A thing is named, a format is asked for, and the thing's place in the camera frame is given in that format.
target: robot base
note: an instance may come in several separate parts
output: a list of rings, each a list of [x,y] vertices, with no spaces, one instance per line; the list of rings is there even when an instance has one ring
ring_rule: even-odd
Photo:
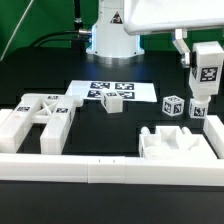
[[[109,58],[109,57],[100,57],[95,54],[87,54],[87,59],[107,65],[127,65],[142,62],[144,60],[144,55],[136,55],[129,58]]]

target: small cube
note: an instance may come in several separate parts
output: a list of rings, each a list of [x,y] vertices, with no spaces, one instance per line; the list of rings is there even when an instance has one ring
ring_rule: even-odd
[[[168,96],[163,98],[162,111],[170,116],[183,114],[184,100],[177,96]]]
[[[113,90],[102,89],[101,104],[107,113],[120,113],[123,111],[123,98]]]
[[[191,118],[204,119],[208,112],[208,104],[195,104],[194,99],[190,100],[189,114]]]

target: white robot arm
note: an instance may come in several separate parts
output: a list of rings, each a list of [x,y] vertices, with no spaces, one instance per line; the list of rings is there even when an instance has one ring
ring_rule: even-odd
[[[211,95],[217,94],[224,51],[218,42],[197,43],[193,52],[184,42],[187,30],[224,26],[222,0],[124,0],[124,29],[129,34],[173,32],[183,67],[191,67],[191,118],[205,118]]]
[[[144,54],[138,35],[124,31],[124,0],[99,0],[98,20],[92,28],[87,57],[105,64],[129,64]]]

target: marker on cube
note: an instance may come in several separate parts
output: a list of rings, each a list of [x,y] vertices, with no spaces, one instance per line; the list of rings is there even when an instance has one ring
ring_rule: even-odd
[[[184,100],[175,95],[164,97],[162,111],[170,116],[183,114]]]
[[[123,98],[114,90],[102,89],[101,104],[107,113],[123,112]]]

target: white paper sheet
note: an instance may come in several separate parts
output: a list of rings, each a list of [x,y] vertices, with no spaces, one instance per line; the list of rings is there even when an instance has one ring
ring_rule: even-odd
[[[100,100],[100,91],[103,88],[117,91],[124,100],[157,102],[152,83],[72,81],[66,95],[80,95],[84,99]]]

